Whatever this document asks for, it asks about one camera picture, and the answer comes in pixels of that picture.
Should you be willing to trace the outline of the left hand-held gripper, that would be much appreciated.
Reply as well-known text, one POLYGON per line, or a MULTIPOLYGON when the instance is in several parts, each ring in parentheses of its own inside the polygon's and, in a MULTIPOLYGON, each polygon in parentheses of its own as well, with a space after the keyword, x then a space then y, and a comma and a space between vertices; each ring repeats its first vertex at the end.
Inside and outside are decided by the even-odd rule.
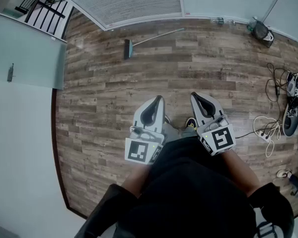
POLYGON ((165 101, 157 95, 145 101, 134 114, 134 126, 125 140, 125 160, 139 164, 153 164, 158 158, 165 136, 162 125, 165 101))

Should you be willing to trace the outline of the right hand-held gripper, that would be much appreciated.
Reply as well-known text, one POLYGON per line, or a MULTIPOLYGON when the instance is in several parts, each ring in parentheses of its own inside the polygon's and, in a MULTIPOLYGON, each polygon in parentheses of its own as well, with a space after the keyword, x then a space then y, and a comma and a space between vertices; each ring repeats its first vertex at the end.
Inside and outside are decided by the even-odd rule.
POLYGON ((192 92, 190 96, 200 142, 211 155, 221 154, 236 145, 233 126, 223 115, 219 101, 206 94, 192 92))

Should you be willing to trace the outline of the teal broom with black bristles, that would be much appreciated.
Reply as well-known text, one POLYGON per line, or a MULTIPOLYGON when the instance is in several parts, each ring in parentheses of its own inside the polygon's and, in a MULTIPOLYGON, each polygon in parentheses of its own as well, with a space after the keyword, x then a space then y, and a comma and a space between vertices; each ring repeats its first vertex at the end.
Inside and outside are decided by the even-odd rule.
POLYGON ((159 38, 159 37, 162 37, 162 36, 166 36, 166 35, 176 33, 176 32, 180 32, 180 31, 184 31, 184 30, 185 30, 185 28, 179 28, 179 29, 176 29, 176 30, 173 30, 173 31, 170 31, 170 32, 167 32, 167 33, 163 33, 163 34, 151 37, 149 39, 146 39, 146 40, 143 40, 143 41, 140 41, 140 42, 137 42, 137 43, 133 43, 132 40, 130 40, 130 39, 125 39, 125 42, 124 42, 124 60, 127 60, 127 59, 132 57, 134 46, 145 43, 147 41, 151 41, 153 39, 156 39, 156 38, 159 38))

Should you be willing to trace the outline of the person's right forearm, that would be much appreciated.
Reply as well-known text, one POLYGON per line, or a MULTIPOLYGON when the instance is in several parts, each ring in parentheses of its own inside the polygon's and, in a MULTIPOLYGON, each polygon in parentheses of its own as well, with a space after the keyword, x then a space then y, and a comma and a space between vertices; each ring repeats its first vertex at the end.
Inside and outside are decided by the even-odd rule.
POLYGON ((233 150, 225 151, 221 156, 232 181, 247 197, 261 187, 255 172, 233 150))

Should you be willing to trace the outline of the person's left forearm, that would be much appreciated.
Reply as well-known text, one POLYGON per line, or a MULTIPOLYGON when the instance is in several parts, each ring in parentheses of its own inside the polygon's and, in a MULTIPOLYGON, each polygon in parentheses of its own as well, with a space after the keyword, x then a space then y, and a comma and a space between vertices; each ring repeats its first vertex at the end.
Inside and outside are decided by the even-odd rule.
POLYGON ((131 172, 122 183, 121 187, 129 191, 135 197, 139 197, 151 167, 152 165, 133 163, 131 172))

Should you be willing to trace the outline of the person's left leg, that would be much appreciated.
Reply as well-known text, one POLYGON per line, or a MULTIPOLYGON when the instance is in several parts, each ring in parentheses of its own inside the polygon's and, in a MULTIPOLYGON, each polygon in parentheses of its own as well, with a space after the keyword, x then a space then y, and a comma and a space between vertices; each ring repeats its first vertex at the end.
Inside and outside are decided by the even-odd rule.
POLYGON ((163 135, 164 135, 164 142, 163 145, 166 143, 176 141, 181 138, 181 134, 179 133, 179 129, 174 128, 169 123, 164 123, 162 126, 163 135))

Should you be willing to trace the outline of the person's right leg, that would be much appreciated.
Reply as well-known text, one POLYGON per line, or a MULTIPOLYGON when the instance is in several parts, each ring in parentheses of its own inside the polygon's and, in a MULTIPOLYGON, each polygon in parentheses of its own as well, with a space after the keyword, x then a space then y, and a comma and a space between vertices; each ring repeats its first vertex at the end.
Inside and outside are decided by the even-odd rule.
POLYGON ((187 126, 183 131, 180 133, 180 138, 188 138, 188 137, 196 137, 198 136, 197 128, 192 126, 187 126))

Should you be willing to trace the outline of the white power strip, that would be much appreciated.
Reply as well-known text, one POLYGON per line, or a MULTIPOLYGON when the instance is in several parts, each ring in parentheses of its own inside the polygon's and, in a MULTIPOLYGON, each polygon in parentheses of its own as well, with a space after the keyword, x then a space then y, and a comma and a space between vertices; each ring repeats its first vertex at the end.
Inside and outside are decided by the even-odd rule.
POLYGON ((266 133, 264 133, 263 131, 258 131, 257 133, 256 133, 256 135, 258 136, 258 137, 260 137, 261 139, 263 139, 265 142, 267 142, 267 143, 269 143, 270 141, 271 141, 271 137, 268 135, 268 134, 266 134, 266 133))

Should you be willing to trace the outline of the person's black shirt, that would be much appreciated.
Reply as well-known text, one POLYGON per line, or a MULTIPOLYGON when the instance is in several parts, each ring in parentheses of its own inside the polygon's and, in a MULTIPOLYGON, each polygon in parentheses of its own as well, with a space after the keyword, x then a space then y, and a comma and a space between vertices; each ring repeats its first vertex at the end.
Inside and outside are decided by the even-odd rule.
POLYGON ((292 238, 294 214, 272 183, 249 197, 196 137, 167 143, 141 195, 112 184, 75 238, 292 238))

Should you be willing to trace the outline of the grey oval board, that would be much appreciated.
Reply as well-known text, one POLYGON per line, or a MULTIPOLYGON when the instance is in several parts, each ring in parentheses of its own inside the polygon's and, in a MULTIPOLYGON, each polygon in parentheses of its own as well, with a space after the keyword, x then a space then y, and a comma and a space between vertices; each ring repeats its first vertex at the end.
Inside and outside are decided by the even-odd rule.
POLYGON ((298 105, 296 107, 286 106, 283 116, 282 129, 286 137, 292 136, 298 127, 298 105))

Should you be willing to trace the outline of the grey handheld device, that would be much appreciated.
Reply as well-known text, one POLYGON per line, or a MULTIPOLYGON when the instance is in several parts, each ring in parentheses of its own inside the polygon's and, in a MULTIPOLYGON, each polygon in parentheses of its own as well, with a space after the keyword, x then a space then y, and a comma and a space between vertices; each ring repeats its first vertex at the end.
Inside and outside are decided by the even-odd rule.
POLYGON ((286 78, 287 81, 287 97, 298 98, 298 72, 289 73, 286 78))

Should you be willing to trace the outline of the black trash bag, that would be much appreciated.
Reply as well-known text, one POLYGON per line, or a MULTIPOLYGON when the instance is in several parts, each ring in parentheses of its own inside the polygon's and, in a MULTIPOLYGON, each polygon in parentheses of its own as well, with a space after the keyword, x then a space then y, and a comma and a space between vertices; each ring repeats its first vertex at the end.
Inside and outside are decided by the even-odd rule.
POLYGON ((263 44, 265 47, 270 48, 274 42, 274 34, 263 22, 257 20, 255 17, 251 23, 251 33, 253 37, 263 44))

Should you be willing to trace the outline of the white window blinds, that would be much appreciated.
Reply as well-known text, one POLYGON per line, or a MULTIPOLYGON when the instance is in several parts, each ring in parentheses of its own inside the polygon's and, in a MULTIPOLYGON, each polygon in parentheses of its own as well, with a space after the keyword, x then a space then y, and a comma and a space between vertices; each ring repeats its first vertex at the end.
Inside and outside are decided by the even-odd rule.
POLYGON ((180 0, 71 0, 103 28, 150 19, 181 17, 180 0))

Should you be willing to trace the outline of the frosted glass door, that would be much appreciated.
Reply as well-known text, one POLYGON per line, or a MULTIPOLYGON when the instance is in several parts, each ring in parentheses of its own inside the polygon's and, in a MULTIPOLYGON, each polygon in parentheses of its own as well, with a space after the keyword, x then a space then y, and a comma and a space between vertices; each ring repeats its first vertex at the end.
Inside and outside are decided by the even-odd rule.
POLYGON ((0 13, 0 81, 62 90, 66 41, 0 13))

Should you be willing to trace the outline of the black metal railing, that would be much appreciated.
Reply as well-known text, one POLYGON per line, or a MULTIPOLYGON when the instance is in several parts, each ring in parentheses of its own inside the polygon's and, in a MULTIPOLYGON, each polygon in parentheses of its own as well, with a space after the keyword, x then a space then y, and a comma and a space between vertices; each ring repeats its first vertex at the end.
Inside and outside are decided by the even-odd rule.
POLYGON ((67 19, 67 7, 66 0, 20 0, 13 9, 20 14, 21 21, 56 36, 67 19))

